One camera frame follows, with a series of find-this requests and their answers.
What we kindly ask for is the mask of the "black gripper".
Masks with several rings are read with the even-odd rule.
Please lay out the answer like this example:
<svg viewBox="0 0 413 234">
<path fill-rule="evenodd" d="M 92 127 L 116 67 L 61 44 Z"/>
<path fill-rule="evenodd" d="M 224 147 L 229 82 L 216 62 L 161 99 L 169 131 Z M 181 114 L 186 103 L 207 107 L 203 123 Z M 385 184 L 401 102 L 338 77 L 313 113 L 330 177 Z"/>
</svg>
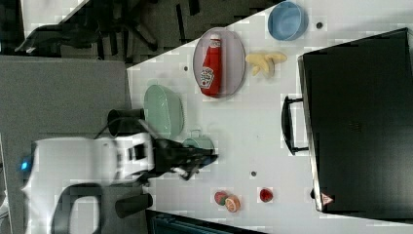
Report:
<svg viewBox="0 0 413 234">
<path fill-rule="evenodd" d="M 155 166 L 151 170 L 153 177 L 165 173 L 180 174 L 184 180 L 189 180 L 199 169 L 213 163 L 218 158 L 213 149 L 184 146 L 182 143 L 158 138 L 154 142 Z"/>
</svg>

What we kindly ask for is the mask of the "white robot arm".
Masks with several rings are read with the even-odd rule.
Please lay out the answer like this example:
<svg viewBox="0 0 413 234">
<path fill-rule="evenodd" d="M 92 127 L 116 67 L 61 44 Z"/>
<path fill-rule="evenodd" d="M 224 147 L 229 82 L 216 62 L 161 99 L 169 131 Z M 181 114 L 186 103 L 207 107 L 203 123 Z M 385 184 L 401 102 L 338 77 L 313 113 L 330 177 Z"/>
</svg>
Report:
<svg viewBox="0 0 413 234">
<path fill-rule="evenodd" d="M 143 190 L 152 178 L 177 173 L 188 180 L 217 158 L 210 147 L 148 133 L 37 140 L 21 189 L 24 234 L 103 234 L 111 215 L 124 218 L 153 205 Z"/>
</svg>

